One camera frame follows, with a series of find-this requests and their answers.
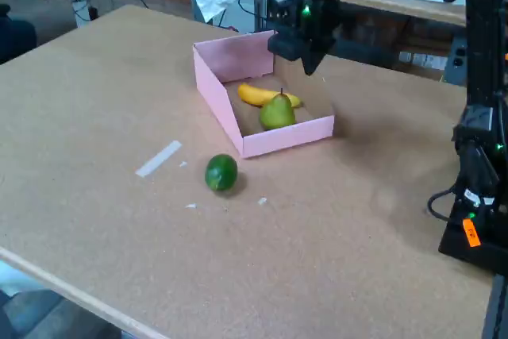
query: banana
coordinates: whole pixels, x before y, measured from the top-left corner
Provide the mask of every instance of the banana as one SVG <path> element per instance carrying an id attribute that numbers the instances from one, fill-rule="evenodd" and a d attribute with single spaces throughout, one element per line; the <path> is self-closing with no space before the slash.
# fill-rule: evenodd
<path id="1" fill-rule="evenodd" d="M 261 89 L 260 87 L 252 87 L 247 83 L 242 83 L 238 87 L 238 95 L 243 102 L 247 102 L 254 106 L 263 106 L 265 103 L 274 98 L 279 92 Z M 291 101 L 291 106 L 299 107 L 302 104 L 300 98 L 296 95 L 284 93 Z"/>

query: green pear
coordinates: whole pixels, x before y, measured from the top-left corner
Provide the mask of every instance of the green pear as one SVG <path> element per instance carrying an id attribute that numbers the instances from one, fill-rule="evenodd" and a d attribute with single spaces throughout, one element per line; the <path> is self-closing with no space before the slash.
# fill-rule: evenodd
<path id="1" fill-rule="evenodd" d="M 280 94 L 277 94 L 261 108 L 260 121 L 266 130 L 280 129 L 296 123 L 291 100 L 283 93 L 282 89 Z"/>

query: orange tag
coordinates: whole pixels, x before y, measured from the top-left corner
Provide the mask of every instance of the orange tag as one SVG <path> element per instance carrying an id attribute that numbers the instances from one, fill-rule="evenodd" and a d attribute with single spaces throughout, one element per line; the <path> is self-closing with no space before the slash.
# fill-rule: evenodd
<path id="1" fill-rule="evenodd" d="M 478 234 L 476 233 L 475 225 L 471 221 L 470 218 L 465 218 L 462 221 L 462 226 L 464 227 L 464 232 L 466 233 L 466 237 L 469 241 L 469 246 L 474 248 L 475 246 L 480 246 Z"/>

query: lime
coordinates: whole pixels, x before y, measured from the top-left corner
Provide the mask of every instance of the lime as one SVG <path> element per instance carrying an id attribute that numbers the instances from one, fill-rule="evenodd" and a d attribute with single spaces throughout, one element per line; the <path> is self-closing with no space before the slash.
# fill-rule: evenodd
<path id="1" fill-rule="evenodd" d="M 237 162 L 227 154 L 214 156 L 206 166 L 205 181 L 212 191 L 225 191 L 237 181 Z"/>

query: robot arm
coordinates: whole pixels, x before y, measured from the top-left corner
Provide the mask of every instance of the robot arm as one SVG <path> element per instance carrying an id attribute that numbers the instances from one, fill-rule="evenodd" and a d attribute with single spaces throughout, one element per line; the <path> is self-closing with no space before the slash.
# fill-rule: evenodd
<path id="1" fill-rule="evenodd" d="M 453 130 L 460 172 L 449 190 L 429 200 L 430 212 L 448 223 L 440 251 L 501 275 L 508 275 L 506 3 L 467 0 L 468 97 Z M 268 50 L 287 60 L 301 59 L 311 75 L 335 43 L 340 2 L 286 0 L 278 4 L 274 22 L 278 33 L 268 41 Z M 450 217 L 435 212 L 433 202 L 451 193 L 456 198 Z M 474 245 L 470 231 L 477 236 Z"/>

